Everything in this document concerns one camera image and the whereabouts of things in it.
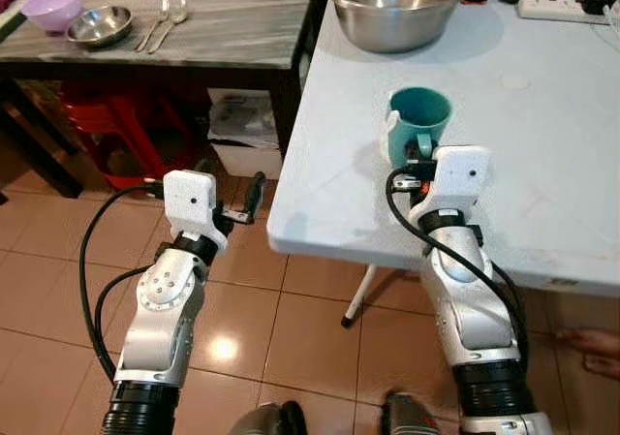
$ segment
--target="black wire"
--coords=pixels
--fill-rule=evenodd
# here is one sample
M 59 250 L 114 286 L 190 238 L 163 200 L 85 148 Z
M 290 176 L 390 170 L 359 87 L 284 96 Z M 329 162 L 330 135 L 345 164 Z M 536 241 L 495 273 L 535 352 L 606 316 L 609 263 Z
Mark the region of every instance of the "black wire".
M 86 229 L 86 233 L 84 234 L 84 238 L 81 241 L 79 246 L 79 296 L 81 299 L 81 308 L 84 314 L 84 320 L 86 321 L 86 329 L 88 330 L 88 337 L 90 338 L 90 342 L 93 345 L 93 349 L 95 350 L 95 354 L 97 355 L 97 359 L 101 363 L 106 375 L 109 380 L 112 382 L 114 379 L 115 368 L 114 365 L 110 366 L 111 360 L 109 359 L 108 352 L 103 342 L 99 340 L 97 333 L 95 331 L 95 326 L 93 324 L 93 318 L 90 313 L 90 303 L 88 302 L 88 289 L 86 287 L 86 248 L 88 247 L 88 241 L 90 240 L 90 236 L 95 230 L 95 226 L 99 219 L 104 215 L 108 207 L 112 205 L 113 202 L 118 200 L 123 195 L 131 193 L 137 190 L 143 191 L 153 191 L 155 188 L 153 185 L 140 185 L 140 186 L 131 186 L 128 188 L 123 188 L 117 193 L 113 194 L 108 198 L 104 205 L 100 207 L 97 211 L 93 220 L 90 221 L 88 228 Z
M 508 286 L 508 289 L 511 292 L 512 299 L 514 299 L 514 303 L 519 308 L 519 312 L 521 314 L 521 318 L 522 318 L 523 322 L 525 322 L 525 320 L 526 320 L 526 317 L 525 317 L 525 306 L 523 305 L 523 299 L 521 297 L 521 293 L 519 292 L 517 286 L 514 284 L 512 279 L 506 273 L 506 271 L 504 271 L 504 269 L 502 269 L 497 264 L 495 264 L 495 263 L 492 263 L 492 264 L 493 264 L 493 270 L 495 270 L 495 272 L 500 277 L 502 277 L 504 282 L 506 282 L 506 285 Z
M 521 315 L 521 307 L 519 305 L 512 304 L 512 302 L 506 296 L 506 293 L 502 291 L 502 289 L 500 289 L 500 287 L 495 282 L 493 282 L 493 280 L 491 280 L 488 276 L 486 276 L 484 272 L 482 272 L 482 270 L 480 270 L 475 265 L 470 263 L 466 258 L 458 254 L 456 251 L 450 249 L 444 243 L 436 240 L 435 238 L 433 238 L 432 236 L 429 236 L 422 230 L 414 227 L 405 218 L 405 216 L 401 214 L 400 210 L 396 206 L 396 203 L 394 202 L 393 191 L 392 191 L 393 179 L 397 175 L 406 174 L 408 170 L 409 170 L 408 167 L 402 167 L 400 169 L 396 169 L 392 171 L 387 176 L 386 199 L 387 199 L 387 205 L 389 206 L 391 213 L 394 215 L 394 217 L 396 217 L 396 220 L 398 220 L 398 222 L 400 222 L 400 224 L 408 232 L 412 233 L 413 235 L 415 235 L 416 237 L 424 241 L 426 244 L 429 244 L 430 246 L 437 248 L 438 250 L 444 252 L 445 254 L 453 258 L 458 263 L 462 264 L 465 268 L 467 268 L 474 275 L 480 278 L 480 280 L 484 283 L 484 285 L 486 285 L 496 296 L 500 298 L 500 300 L 506 306 L 506 309 L 508 310 L 508 313 L 511 316 L 511 319 L 515 322 L 515 334 L 516 334 L 516 340 L 517 340 L 517 346 L 519 349 L 519 353 L 521 354 L 521 366 L 524 372 L 527 371 L 530 347 L 529 347 L 529 342 L 528 342 L 528 337 L 527 337 L 527 331 L 525 329 L 525 322 Z M 500 273 L 500 276 L 504 278 L 504 275 L 506 275 L 506 277 L 508 278 L 508 275 L 506 274 L 506 272 L 502 270 L 502 273 Z M 512 287 L 514 287 L 514 283 L 511 280 L 511 282 L 509 283 L 509 289 L 511 289 L 511 292 L 512 292 Z
M 101 325 L 101 316 L 104 310 L 104 303 L 106 302 L 106 297 L 108 296 L 108 293 L 120 282 L 122 282 L 123 280 L 127 280 L 128 278 L 133 277 L 134 275 L 138 275 L 139 273 L 143 273 L 150 267 L 151 265 L 145 265 L 143 267 L 134 268 L 133 270 L 130 270 L 129 272 L 120 274 L 119 276 L 114 278 L 111 282 L 109 282 L 106 285 L 106 287 L 103 288 L 102 291 L 99 293 L 99 297 L 97 298 L 97 305 L 95 306 L 95 333 L 97 334 L 97 338 L 99 339 L 99 342 L 101 343 L 104 349 L 104 354 L 105 354 L 104 358 L 108 362 L 108 366 L 115 368 L 114 362 L 111 360 L 109 356 L 108 348 L 106 347 L 106 342 L 104 341 L 104 331 Z

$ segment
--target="ceramic mug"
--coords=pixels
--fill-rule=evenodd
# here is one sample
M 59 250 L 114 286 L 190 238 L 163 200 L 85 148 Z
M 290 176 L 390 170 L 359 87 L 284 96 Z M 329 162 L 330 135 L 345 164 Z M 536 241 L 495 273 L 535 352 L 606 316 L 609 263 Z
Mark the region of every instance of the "ceramic mug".
M 387 106 L 387 154 L 394 167 L 407 163 L 407 146 L 415 140 L 430 158 L 450 120 L 452 106 L 443 94 L 429 88 L 404 88 L 391 94 Z

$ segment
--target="spoon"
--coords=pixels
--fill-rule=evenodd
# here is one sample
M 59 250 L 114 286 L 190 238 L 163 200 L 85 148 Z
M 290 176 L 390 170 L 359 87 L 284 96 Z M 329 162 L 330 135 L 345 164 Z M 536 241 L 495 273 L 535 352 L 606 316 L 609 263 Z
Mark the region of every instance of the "spoon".
M 152 54 L 155 52 L 164 42 L 164 39 L 168 36 L 169 32 L 172 30 L 174 25 L 178 25 L 179 23 L 183 23 L 187 18 L 187 2 L 185 0 L 181 0 L 178 5 L 172 7 L 172 11 L 170 13 L 170 20 L 166 23 L 166 29 L 164 33 L 162 33 L 159 39 L 155 42 L 153 46 L 148 49 L 148 53 Z
M 160 9 L 159 9 L 159 13 L 157 14 L 157 19 L 151 24 L 150 28 L 148 29 L 148 31 L 144 35 L 144 38 L 142 38 L 142 41 L 140 41 L 136 45 L 136 47 L 134 47 L 134 51 L 135 52 L 142 51 L 146 47 L 146 43 L 148 43 L 148 40 L 151 38 L 153 32 L 155 31 L 155 28 L 157 28 L 160 23 L 163 23 L 166 20 L 168 20 L 168 16 L 170 14 L 170 9 L 171 9 L 170 1 L 169 0 L 161 0 L 161 6 L 160 6 Z

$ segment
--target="purple bowl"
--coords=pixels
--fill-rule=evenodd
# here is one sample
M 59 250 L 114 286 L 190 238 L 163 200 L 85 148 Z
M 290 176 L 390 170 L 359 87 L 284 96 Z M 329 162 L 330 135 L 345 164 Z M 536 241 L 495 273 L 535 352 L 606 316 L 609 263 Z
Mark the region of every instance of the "purple bowl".
M 65 31 L 82 11 L 81 0 L 29 0 L 21 12 L 46 31 Z

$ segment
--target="power strip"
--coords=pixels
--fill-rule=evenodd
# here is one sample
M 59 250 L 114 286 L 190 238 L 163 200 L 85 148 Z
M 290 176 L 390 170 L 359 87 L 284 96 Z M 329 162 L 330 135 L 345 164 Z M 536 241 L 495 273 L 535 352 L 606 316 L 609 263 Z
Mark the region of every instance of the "power strip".
M 581 4 L 575 0 L 519 0 L 516 9 L 522 18 L 607 25 L 605 16 L 586 14 Z

